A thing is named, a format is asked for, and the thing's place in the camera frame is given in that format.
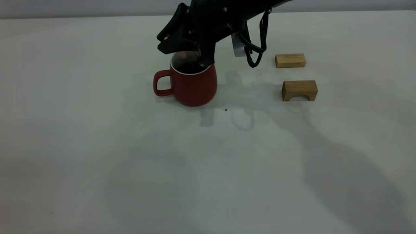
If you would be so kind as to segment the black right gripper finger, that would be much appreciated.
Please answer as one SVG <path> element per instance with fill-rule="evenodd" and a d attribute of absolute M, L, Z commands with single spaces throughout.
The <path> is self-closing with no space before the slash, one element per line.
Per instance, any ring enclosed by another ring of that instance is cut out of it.
<path fill-rule="evenodd" d="M 180 3 L 168 24 L 157 35 L 157 49 L 164 54 L 197 51 L 196 36 L 189 18 L 189 6 Z"/>
<path fill-rule="evenodd" d="M 201 49 L 198 56 L 198 64 L 206 68 L 215 62 L 215 49 Z"/>

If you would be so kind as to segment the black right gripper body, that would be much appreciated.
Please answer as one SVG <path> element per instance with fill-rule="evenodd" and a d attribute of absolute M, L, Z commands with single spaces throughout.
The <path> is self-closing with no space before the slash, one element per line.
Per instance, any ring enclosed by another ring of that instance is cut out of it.
<path fill-rule="evenodd" d="M 277 5 L 276 0 L 193 0 L 189 7 L 200 56 L 214 56 L 215 45 L 241 31 L 246 22 Z"/>

